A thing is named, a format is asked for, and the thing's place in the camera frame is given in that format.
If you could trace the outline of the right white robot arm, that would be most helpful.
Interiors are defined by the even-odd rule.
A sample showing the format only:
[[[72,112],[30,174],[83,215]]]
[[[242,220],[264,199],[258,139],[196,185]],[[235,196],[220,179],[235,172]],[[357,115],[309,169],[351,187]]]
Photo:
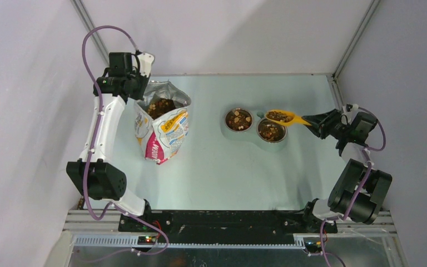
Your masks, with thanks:
[[[347,145],[361,146],[363,160],[349,159],[326,200],[309,201],[301,217],[301,225],[310,233],[318,231],[324,221],[351,220],[372,224],[382,208],[393,180],[386,172],[374,168],[370,158],[373,148],[366,140],[369,133],[381,126],[370,111],[359,108],[349,122],[345,111],[334,109],[318,115],[304,116],[307,128],[317,137],[332,136],[337,140],[336,149],[341,156]]]

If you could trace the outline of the pet food bag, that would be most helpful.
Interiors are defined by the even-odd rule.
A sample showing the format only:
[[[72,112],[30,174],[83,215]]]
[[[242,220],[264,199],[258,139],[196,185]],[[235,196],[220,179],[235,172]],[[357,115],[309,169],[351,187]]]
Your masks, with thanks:
[[[176,109],[153,120],[147,109],[151,101],[171,99]],[[188,108],[191,98],[170,81],[150,81],[135,108],[135,137],[144,158],[160,165],[174,157],[188,135]]]

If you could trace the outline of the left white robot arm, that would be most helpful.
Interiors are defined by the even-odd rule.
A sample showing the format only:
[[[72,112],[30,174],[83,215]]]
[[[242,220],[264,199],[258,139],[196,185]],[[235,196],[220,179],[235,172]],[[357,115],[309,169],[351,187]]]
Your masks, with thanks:
[[[123,171],[112,164],[113,146],[121,115],[129,99],[141,100],[151,76],[155,56],[147,52],[111,52],[110,65],[93,80],[94,108],[91,128],[77,161],[70,161],[66,173],[84,197],[96,220],[91,200],[106,201],[126,216],[139,231],[153,226],[153,216],[145,211],[146,202],[127,188]]]

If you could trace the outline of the yellow plastic scoop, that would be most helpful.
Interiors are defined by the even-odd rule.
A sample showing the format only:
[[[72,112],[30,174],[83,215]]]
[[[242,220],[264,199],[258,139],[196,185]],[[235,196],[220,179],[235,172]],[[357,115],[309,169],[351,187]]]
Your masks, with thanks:
[[[286,127],[289,127],[293,124],[311,126],[311,123],[305,121],[301,116],[296,115],[290,111],[270,110],[265,113],[265,117],[270,121]]]

